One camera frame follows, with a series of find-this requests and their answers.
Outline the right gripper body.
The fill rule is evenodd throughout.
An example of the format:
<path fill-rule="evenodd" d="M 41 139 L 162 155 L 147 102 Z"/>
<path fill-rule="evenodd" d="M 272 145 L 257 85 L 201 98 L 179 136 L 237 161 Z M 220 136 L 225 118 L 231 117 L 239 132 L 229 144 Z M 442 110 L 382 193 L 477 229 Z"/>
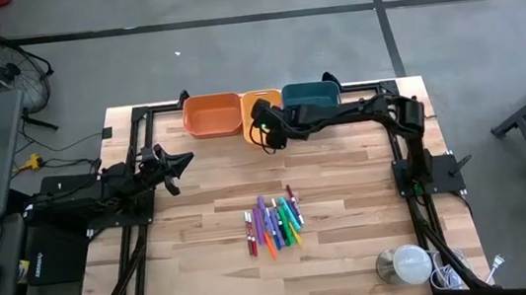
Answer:
<path fill-rule="evenodd" d="M 251 110 L 252 126 L 259 131 L 259 146 L 264 150 L 286 148 L 288 139 L 304 140 L 304 133 L 288 122 L 288 112 L 264 99 L 257 100 Z"/>

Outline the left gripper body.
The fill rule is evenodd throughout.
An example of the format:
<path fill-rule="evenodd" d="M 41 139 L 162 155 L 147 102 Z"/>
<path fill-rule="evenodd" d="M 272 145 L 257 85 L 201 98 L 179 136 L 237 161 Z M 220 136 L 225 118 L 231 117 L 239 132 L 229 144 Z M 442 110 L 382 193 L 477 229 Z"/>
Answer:
<path fill-rule="evenodd" d="M 139 166 L 139 180 L 147 186 L 167 182 L 172 179 L 172 170 L 164 155 L 144 159 Z"/>

